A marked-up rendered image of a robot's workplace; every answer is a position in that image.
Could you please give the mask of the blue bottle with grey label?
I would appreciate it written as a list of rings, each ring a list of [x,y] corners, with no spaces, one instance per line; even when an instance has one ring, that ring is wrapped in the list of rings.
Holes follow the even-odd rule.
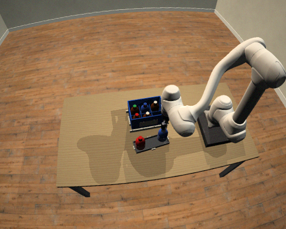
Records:
[[[161,129],[159,129],[157,138],[160,142],[164,142],[167,139],[167,135],[168,135],[167,129],[165,129],[165,133],[161,132]]]

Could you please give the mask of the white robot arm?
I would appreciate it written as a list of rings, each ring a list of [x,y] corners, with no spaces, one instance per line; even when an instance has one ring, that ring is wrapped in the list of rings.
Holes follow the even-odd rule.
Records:
[[[244,63],[251,69],[251,82],[235,112],[232,101],[226,95],[217,97],[209,106],[223,74]],[[204,113],[208,128],[221,127],[232,143],[246,136],[247,117],[268,88],[278,88],[286,80],[286,71],[281,62],[266,49],[263,39],[248,39],[234,48],[213,69],[201,100],[194,106],[184,106],[179,88],[166,86],[161,97],[161,113],[169,117],[174,130],[182,137],[195,131],[197,118]],[[227,117],[228,116],[228,117]]]

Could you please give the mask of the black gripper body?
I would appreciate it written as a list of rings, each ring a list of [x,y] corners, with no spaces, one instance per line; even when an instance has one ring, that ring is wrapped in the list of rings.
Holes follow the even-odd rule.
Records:
[[[168,120],[168,119],[169,119],[169,117],[164,116],[162,113],[161,113],[161,115],[162,115],[162,117],[163,117],[163,121],[165,120],[165,122],[166,122],[166,120]]]

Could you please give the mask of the brown bottle with red cap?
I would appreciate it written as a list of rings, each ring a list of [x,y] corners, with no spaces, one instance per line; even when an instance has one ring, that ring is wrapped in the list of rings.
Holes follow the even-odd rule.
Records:
[[[141,116],[138,113],[136,113],[132,119],[137,119],[137,118],[141,118]]]

